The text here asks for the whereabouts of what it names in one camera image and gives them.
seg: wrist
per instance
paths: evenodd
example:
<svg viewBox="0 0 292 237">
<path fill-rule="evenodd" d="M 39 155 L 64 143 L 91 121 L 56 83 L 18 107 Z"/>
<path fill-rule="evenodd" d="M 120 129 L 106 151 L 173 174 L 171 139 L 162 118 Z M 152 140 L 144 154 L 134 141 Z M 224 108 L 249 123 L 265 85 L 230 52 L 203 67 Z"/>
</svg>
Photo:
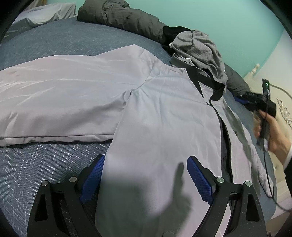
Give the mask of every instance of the wrist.
<svg viewBox="0 0 292 237">
<path fill-rule="evenodd" d="M 291 147 L 291 142 L 286 137 L 281 139 L 279 141 L 279 144 L 277 145 L 277 150 L 275 151 L 275 155 L 283 165 L 290 151 L 290 147 Z"/>
</svg>

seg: white sleeve cuff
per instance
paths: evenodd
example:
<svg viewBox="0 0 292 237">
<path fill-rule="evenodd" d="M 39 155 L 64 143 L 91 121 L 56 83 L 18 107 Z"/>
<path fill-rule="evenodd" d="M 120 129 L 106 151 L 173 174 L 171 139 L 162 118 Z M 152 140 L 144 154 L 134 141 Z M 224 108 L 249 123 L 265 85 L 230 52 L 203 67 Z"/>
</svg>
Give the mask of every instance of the white sleeve cuff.
<svg viewBox="0 0 292 237">
<path fill-rule="evenodd" d="M 290 150 L 289 150 L 288 155 L 286 157 L 286 160 L 283 164 L 284 170 L 287 168 L 288 164 L 290 163 L 291 157 L 292 157 L 292 145 L 290 146 Z"/>
</svg>

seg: mattress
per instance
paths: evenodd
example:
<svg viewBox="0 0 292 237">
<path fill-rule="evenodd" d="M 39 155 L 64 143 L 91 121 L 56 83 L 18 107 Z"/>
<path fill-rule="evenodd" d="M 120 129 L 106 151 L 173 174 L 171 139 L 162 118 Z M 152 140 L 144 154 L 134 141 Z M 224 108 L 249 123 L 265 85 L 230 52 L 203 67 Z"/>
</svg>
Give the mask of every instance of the mattress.
<svg viewBox="0 0 292 237">
<path fill-rule="evenodd" d="M 79 22 L 73 17 L 36 27 L 1 44 L 0 70 L 45 56 L 98 55 L 132 44 L 147 49 L 169 65 L 170 56 L 159 43 L 120 29 Z M 227 91 L 224 98 L 252 135 L 251 113 L 237 103 L 230 92 Z M 0 148 L 0 208 L 20 237 L 26 236 L 30 210 L 41 181 L 57 183 L 78 175 L 97 154 L 105 154 L 109 145 L 110 141 L 50 142 Z M 263 163 L 262 152 L 260 149 L 257 152 Z M 269 175 L 276 183 L 269 158 L 267 164 Z M 275 212 L 275 204 L 264 194 L 260 202 L 267 221 Z"/>
</svg>

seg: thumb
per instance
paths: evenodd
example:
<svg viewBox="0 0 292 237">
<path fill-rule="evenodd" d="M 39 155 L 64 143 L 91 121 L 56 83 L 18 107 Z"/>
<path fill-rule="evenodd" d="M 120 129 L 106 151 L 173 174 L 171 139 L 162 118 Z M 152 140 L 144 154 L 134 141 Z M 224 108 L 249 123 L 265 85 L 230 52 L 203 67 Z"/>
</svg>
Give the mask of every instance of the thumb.
<svg viewBox="0 0 292 237">
<path fill-rule="evenodd" d="M 269 124 L 272 124 L 272 123 L 274 123 L 274 122 L 276 121 L 276 119 L 275 119 L 273 116 L 269 115 L 268 113 L 266 113 L 266 112 L 264 112 L 264 111 L 262 111 L 262 110 L 259 110 L 259 112 L 260 112 L 260 115 L 261 115 L 264 119 L 266 119 L 266 120 L 268 121 Z"/>
</svg>

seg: cream headboard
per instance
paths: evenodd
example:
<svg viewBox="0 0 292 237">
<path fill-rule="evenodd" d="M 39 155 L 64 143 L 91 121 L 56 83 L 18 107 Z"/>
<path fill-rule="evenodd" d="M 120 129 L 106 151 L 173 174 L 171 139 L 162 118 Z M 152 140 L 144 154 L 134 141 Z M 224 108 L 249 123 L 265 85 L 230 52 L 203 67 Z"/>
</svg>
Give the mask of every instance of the cream headboard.
<svg viewBox="0 0 292 237">
<path fill-rule="evenodd" d="M 259 67 L 260 65 L 257 64 L 252 71 L 244 77 L 251 91 L 255 93 L 263 93 L 262 80 L 255 77 L 256 70 Z M 292 96 L 289 95 L 284 88 L 280 88 L 273 84 L 270 84 L 270 91 L 271 100 L 275 102 L 277 106 L 276 120 L 285 136 L 292 141 L 292 116 L 290 115 L 292 111 Z M 276 180 L 277 183 L 279 183 L 285 179 L 283 166 L 273 153 L 270 153 L 270 156 L 274 165 Z"/>
</svg>

